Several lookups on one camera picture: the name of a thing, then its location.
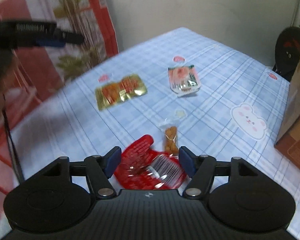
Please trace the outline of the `black exercise bike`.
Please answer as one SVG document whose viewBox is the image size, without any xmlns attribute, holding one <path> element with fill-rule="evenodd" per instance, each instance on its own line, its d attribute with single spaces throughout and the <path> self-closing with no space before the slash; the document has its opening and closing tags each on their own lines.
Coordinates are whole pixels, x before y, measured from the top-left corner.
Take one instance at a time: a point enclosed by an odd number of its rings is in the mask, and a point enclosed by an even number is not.
<svg viewBox="0 0 300 240">
<path fill-rule="evenodd" d="M 291 81 L 300 60 L 300 26 L 288 27 L 279 35 L 275 44 L 275 64 L 272 69 Z"/>
</svg>

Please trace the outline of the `clear brown cookie packet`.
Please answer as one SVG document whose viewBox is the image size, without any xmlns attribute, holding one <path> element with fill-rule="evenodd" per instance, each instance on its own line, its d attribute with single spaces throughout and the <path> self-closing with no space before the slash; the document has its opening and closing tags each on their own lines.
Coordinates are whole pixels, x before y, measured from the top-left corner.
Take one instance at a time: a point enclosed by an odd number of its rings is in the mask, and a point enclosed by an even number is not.
<svg viewBox="0 0 300 240">
<path fill-rule="evenodd" d="M 178 118 L 169 116 L 159 124 L 162 133 L 163 150 L 175 158 L 179 155 L 178 123 Z"/>
</svg>

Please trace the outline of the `brown cardboard box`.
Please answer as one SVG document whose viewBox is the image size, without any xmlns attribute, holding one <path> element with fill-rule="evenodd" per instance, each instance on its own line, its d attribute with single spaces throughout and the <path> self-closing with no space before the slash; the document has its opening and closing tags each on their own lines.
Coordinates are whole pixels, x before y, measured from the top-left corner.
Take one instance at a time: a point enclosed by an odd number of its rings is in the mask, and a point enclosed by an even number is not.
<svg viewBox="0 0 300 240">
<path fill-rule="evenodd" d="M 274 146 L 300 170 L 300 60 L 289 82 L 286 109 Z"/>
</svg>

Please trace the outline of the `gold red snack packet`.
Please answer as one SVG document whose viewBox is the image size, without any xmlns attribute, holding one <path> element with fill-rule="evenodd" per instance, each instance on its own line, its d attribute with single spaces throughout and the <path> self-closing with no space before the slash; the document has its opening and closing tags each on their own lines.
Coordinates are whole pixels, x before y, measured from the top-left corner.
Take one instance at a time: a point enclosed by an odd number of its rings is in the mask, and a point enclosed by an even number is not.
<svg viewBox="0 0 300 240">
<path fill-rule="evenodd" d="M 110 82 L 95 89 L 99 111 L 146 93 L 147 87 L 137 74 L 125 76 L 120 81 Z"/>
</svg>

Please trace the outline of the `blue plaid tablecloth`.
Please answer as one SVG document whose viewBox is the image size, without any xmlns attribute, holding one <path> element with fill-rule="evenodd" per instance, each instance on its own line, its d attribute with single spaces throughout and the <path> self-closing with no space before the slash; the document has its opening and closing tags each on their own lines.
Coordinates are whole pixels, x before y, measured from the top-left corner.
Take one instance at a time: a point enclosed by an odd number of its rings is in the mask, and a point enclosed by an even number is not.
<svg viewBox="0 0 300 240">
<path fill-rule="evenodd" d="M 178 97 L 168 68 L 194 65 L 201 87 Z M 147 93 L 99 111 L 95 89 L 138 74 Z M 296 212 L 289 232 L 300 239 L 300 170 L 274 148 L 289 83 L 230 47 L 178 28 L 112 57 L 43 102 L 12 132 L 22 170 L 30 177 L 60 156 L 71 161 L 126 148 L 145 134 L 163 147 L 159 124 L 179 119 L 178 144 L 217 160 L 241 157 L 289 191 Z"/>
</svg>

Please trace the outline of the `red plant print curtain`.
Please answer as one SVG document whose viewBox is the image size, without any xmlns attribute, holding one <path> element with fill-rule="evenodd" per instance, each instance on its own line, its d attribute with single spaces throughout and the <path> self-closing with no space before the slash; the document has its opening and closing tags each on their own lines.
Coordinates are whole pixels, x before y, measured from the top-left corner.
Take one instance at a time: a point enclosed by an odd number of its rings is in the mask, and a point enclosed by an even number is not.
<svg viewBox="0 0 300 240">
<path fill-rule="evenodd" d="M 55 22 L 63 30 L 82 34 L 85 41 L 64 48 L 12 50 L 17 65 L 0 117 L 0 223 L 14 177 L 4 120 L 14 128 L 71 80 L 118 53 L 106 0 L 0 0 L 0 21 L 4 20 Z"/>
</svg>

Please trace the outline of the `peach jelly cup packet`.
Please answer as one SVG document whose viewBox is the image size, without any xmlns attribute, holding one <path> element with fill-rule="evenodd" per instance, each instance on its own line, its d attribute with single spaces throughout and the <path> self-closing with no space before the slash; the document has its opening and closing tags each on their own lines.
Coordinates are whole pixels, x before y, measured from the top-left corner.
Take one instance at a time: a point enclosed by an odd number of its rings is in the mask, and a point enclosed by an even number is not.
<svg viewBox="0 0 300 240">
<path fill-rule="evenodd" d="M 194 65 L 168 68 L 170 89 L 178 97 L 198 92 L 201 82 Z"/>
</svg>

